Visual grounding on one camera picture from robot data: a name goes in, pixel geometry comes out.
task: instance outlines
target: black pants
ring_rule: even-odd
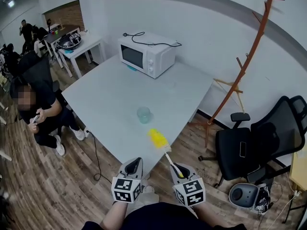
[[[26,51],[30,51],[30,50],[33,50],[33,49],[34,49],[34,45],[33,45],[32,41],[25,42],[24,45],[23,45],[22,54],[24,55]]]
[[[34,134],[36,142],[41,146],[46,146],[50,148],[57,148],[57,139],[50,136],[49,133],[55,129],[66,126],[73,130],[79,130],[75,118],[70,110],[63,107],[62,112],[55,117],[48,117],[46,120],[39,124],[39,132]]]

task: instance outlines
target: glass cup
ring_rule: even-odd
[[[142,106],[137,111],[137,116],[142,124],[147,124],[150,121],[151,113],[148,107]]]

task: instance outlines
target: coat rack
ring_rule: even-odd
[[[239,82],[241,81],[241,78],[244,76],[245,72],[246,72],[246,69],[252,59],[252,57],[254,56],[255,54],[255,51],[257,49],[257,46],[260,42],[260,39],[261,37],[264,35],[264,28],[265,28],[265,25],[268,21],[268,17],[269,17],[269,13],[270,13],[270,10],[271,10],[271,6],[272,6],[272,1],[273,0],[267,0],[264,2],[264,7],[265,7],[265,11],[264,11],[264,15],[262,17],[262,20],[255,14],[255,12],[252,12],[253,15],[256,17],[256,19],[259,21],[260,23],[260,26],[259,26],[259,29],[258,29],[258,33],[256,35],[256,38],[255,38],[255,41],[250,49],[250,52],[249,53],[246,53],[246,60],[244,62],[244,65],[241,64],[239,58],[237,57],[236,60],[238,61],[238,64],[241,68],[236,80],[232,83],[227,83],[225,81],[222,81],[222,80],[219,80],[219,79],[214,79],[220,86],[222,84],[226,84],[226,85],[229,85],[231,86],[230,90],[228,91],[226,97],[223,99],[222,103],[220,104],[220,106],[217,108],[217,110],[215,111],[215,113],[213,114],[213,116],[210,118],[210,120],[205,123],[205,124],[199,124],[199,123],[192,123],[191,125],[193,126],[203,126],[205,128],[205,132],[206,132],[206,138],[205,138],[205,147],[207,147],[208,145],[208,136],[209,136],[209,129],[210,129],[210,125],[212,124],[213,120],[216,118],[216,116],[219,114],[219,112],[221,111],[221,109],[224,107],[224,105],[226,104],[226,102],[228,101],[228,99],[231,97],[231,94],[233,92],[236,92],[237,95],[238,95],[238,98],[239,98],[239,101],[240,101],[240,105],[241,105],[241,109],[243,112],[244,111],[244,107],[243,107],[243,104],[242,104],[242,101],[240,99],[240,96],[239,94],[240,93],[243,93],[242,91],[239,90],[238,88],[238,84]]]

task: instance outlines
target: wooden floor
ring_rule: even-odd
[[[93,64],[88,66],[83,58],[79,59],[78,64],[83,74],[94,67]],[[53,78],[60,81],[63,90],[76,80],[75,77],[69,78],[66,70],[57,64],[51,70]],[[0,186],[9,193],[9,212],[16,221],[12,229],[77,230],[87,220],[100,222],[112,206],[113,198],[108,181],[101,178],[96,182],[93,179],[98,172],[93,137],[78,141],[70,130],[65,129],[62,142],[66,154],[61,157],[55,150],[37,145],[23,121],[12,123],[17,114],[12,100],[5,95],[2,101],[9,110],[1,111],[1,116],[8,122],[7,126],[0,127],[1,147],[12,156],[13,161],[0,160],[0,173],[3,175]],[[206,119],[196,115],[194,122],[206,122]],[[205,182],[207,202],[231,226],[244,223],[247,229],[257,230],[260,223],[257,214],[239,209],[228,201],[230,188],[244,180],[224,181],[218,190],[214,189],[213,185],[221,176],[217,162],[199,162],[197,159],[199,155],[215,155],[214,137],[219,127],[212,127],[209,145],[205,149],[202,129],[186,126],[173,144],[170,157],[196,169]],[[97,146],[103,175],[111,180],[116,176],[120,163],[99,142]],[[160,196],[160,201],[174,203],[176,200],[168,167],[167,160],[162,158],[151,172],[150,183]],[[275,181],[282,185],[283,195],[265,215],[260,229],[266,230],[288,202],[291,190],[286,176],[279,176]],[[274,184],[272,200],[276,201],[281,193],[280,186]],[[305,201],[306,195],[303,194],[294,199],[294,205],[300,206]],[[295,229],[302,212],[303,209],[291,212],[287,224],[282,224],[285,210],[271,229]]]

